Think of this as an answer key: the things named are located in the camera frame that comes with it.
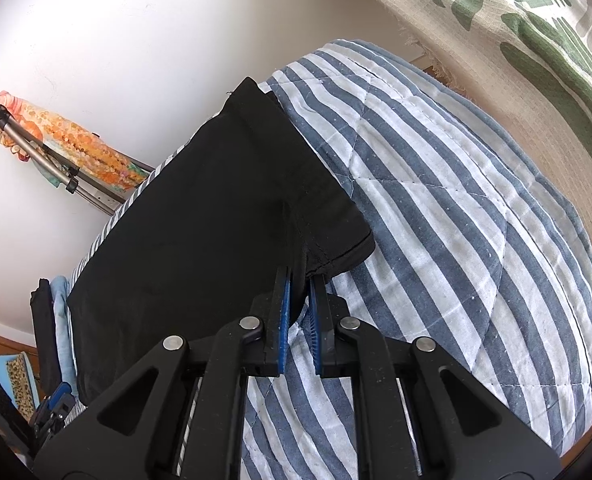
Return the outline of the black pants with yellow lines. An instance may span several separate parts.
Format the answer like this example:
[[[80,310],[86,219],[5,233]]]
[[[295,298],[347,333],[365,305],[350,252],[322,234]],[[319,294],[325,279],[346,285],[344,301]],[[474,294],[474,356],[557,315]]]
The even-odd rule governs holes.
[[[288,268],[291,296],[374,252],[362,212],[289,120],[245,79],[133,203],[76,277],[76,385],[90,404],[170,335],[215,334]]]

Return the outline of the folded black garment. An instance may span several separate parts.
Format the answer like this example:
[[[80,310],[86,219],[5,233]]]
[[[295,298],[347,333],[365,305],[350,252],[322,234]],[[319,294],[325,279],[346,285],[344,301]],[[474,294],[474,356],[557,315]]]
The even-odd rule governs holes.
[[[30,308],[38,351],[40,385],[44,393],[50,396],[61,383],[61,371],[56,344],[52,289],[46,278],[40,278],[38,288],[31,292]]]

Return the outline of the leopard print cushion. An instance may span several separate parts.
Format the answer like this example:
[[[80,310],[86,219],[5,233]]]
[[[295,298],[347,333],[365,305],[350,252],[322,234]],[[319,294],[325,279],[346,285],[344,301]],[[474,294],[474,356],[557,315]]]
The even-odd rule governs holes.
[[[6,370],[11,384],[12,397],[16,402],[18,411],[27,422],[30,422],[35,411],[35,405],[24,354],[20,353],[8,361]]]

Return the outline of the light blue chair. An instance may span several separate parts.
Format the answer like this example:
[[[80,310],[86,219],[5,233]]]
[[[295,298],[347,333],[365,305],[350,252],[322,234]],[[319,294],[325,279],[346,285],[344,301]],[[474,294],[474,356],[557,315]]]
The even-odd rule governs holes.
[[[32,366],[31,366],[28,355],[26,354],[26,352],[20,352],[20,353],[23,353],[24,357],[26,358],[26,367],[28,368],[28,373],[30,375],[30,384],[31,384],[31,388],[33,391],[34,405],[35,405],[35,411],[36,411],[36,409],[38,408],[38,404],[40,404],[40,396],[38,395],[38,387],[36,386]],[[18,354],[20,354],[20,353],[8,354],[8,356],[0,356],[0,385],[2,386],[3,390],[7,393],[7,395],[10,397],[11,403],[14,404],[15,408],[17,408],[17,405],[16,405],[14,398],[12,397],[11,384],[10,384],[10,380],[9,380],[7,370],[6,370],[6,363],[8,361],[10,361],[12,358],[14,358],[15,356],[18,356]]]

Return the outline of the folded light blue garment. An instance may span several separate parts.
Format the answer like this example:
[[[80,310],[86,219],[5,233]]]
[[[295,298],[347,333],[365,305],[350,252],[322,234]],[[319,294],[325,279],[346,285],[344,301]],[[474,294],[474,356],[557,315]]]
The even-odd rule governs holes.
[[[49,282],[49,286],[53,299],[56,350],[61,380],[71,387],[72,396],[79,399],[71,318],[67,304],[69,282],[65,276],[58,275]]]

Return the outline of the blue white striped quilt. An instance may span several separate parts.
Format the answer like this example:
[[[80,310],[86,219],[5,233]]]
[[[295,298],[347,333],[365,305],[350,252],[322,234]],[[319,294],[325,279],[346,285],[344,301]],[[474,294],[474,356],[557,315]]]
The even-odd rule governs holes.
[[[385,336],[435,339],[568,452],[592,426],[592,246],[573,204],[480,108],[373,44],[333,41],[257,84],[374,234],[332,291]]]

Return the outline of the grey metal tripod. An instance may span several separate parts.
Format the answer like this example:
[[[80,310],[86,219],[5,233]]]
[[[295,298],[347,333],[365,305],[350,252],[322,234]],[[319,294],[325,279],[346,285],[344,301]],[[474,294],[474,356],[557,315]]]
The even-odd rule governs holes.
[[[55,179],[70,194],[78,195],[104,214],[111,216],[125,202],[125,192],[114,192],[101,180],[75,166],[61,154],[56,153],[42,141],[23,128],[10,111],[0,104],[0,130],[24,151],[42,174]]]

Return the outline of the orange floral scarf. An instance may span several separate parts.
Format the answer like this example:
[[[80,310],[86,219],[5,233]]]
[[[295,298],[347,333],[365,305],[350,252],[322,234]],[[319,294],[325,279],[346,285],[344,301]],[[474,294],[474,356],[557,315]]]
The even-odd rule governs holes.
[[[126,193],[148,177],[148,172],[131,159],[64,116],[7,91],[0,92],[0,104],[36,140],[113,191]]]

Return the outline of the green patterned white pillow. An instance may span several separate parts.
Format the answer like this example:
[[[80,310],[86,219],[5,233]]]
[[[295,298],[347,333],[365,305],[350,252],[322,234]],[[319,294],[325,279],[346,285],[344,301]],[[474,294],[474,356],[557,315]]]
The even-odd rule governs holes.
[[[578,211],[592,244],[592,53],[573,0],[378,0]]]

